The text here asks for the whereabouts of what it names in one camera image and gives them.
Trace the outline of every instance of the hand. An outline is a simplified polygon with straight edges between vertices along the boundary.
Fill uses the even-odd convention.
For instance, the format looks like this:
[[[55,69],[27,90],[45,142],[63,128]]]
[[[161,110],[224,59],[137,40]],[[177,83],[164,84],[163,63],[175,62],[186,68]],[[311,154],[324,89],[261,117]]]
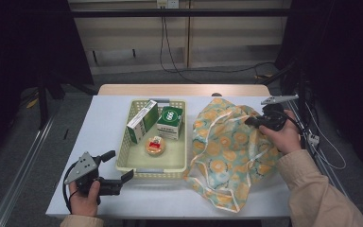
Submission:
[[[285,114],[295,120],[294,113],[285,110]],[[284,155],[302,149],[300,144],[300,137],[297,127],[290,121],[286,120],[285,126],[280,131],[273,131],[265,126],[260,126],[259,130],[275,144],[276,148]]]
[[[93,182],[88,193],[88,197],[83,195],[78,190],[76,182],[71,182],[69,184],[70,195],[76,192],[70,198],[70,204],[72,206],[72,215],[95,217],[98,211],[98,204],[96,198],[98,197],[99,187],[101,186],[99,181]]]

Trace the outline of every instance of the person's arm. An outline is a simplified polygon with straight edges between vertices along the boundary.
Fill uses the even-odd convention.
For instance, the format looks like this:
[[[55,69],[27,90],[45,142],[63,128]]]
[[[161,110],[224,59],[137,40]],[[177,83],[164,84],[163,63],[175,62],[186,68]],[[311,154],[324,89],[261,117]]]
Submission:
[[[70,204],[72,207],[72,214],[68,215],[60,227],[101,227],[104,226],[104,221],[96,218],[98,211],[98,204],[96,198],[98,197],[100,183],[93,182],[88,193],[88,197],[78,192],[75,182],[69,184],[70,191]]]
[[[285,111],[294,119],[294,114]],[[287,121],[280,131],[264,126],[267,135],[284,155],[278,170],[291,192],[290,215],[293,226],[363,226],[363,216],[355,205],[320,174],[308,151],[301,149],[298,129]]]

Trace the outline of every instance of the white tabletop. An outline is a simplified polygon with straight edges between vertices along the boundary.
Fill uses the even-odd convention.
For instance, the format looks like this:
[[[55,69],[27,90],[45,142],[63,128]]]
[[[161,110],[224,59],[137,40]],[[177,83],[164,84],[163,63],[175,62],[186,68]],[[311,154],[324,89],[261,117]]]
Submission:
[[[199,112],[213,99],[210,96],[94,96],[90,109],[73,147],[52,201],[46,211],[51,217],[64,218],[69,214],[63,200],[61,183],[65,170],[84,151],[92,156],[109,150],[120,150],[127,124],[130,104],[134,99],[169,98],[185,100],[187,104],[186,131],[188,152],[191,152],[191,131]],[[236,105],[248,105],[262,112],[260,102],[267,96],[225,96]],[[99,167],[105,179],[120,179],[115,168],[116,158]],[[150,218],[279,218],[288,217],[289,191],[279,173],[267,176],[251,187],[246,205],[237,214],[215,208],[196,193],[184,180],[153,181],[132,179],[123,185],[119,196],[102,196],[98,216],[123,219]]]

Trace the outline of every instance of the plastic bag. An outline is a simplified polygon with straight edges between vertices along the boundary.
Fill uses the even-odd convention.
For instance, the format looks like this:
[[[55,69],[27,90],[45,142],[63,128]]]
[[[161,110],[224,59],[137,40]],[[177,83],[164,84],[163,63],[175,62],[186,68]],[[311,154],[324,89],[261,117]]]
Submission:
[[[215,207],[239,212],[251,184],[275,169],[280,153],[254,127],[244,124],[259,115],[249,106],[235,106],[215,98],[199,114],[193,126],[193,154],[184,179]],[[206,182],[190,176],[198,167]]]

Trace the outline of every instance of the table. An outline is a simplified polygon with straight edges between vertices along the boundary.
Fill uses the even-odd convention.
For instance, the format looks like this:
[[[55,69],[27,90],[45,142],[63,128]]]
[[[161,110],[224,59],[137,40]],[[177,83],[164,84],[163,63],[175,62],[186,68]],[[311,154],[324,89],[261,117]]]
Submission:
[[[186,125],[186,129],[191,131],[192,122],[200,110],[213,99],[210,97],[212,93],[223,94],[224,98],[234,104],[250,105],[258,112],[262,108],[260,102],[269,96],[269,91],[264,85],[111,84],[102,86],[98,96],[93,98],[63,175],[64,171],[84,151],[89,151],[92,156],[96,156],[111,149],[120,150],[132,100],[148,98],[148,95],[185,100],[187,121],[191,123]],[[187,137],[187,147],[191,148],[191,135]],[[119,179],[121,176],[115,168],[115,158],[102,163],[99,173],[106,179]],[[279,218],[289,216],[288,197],[289,192],[285,182],[278,173],[274,173],[251,187],[246,205],[239,213],[234,214],[216,209],[183,180],[133,179],[124,184],[120,196],[101,197],[98,215],[123,219]],[[50,217],[64,218],[68,213],[60,183],[46,214]]]

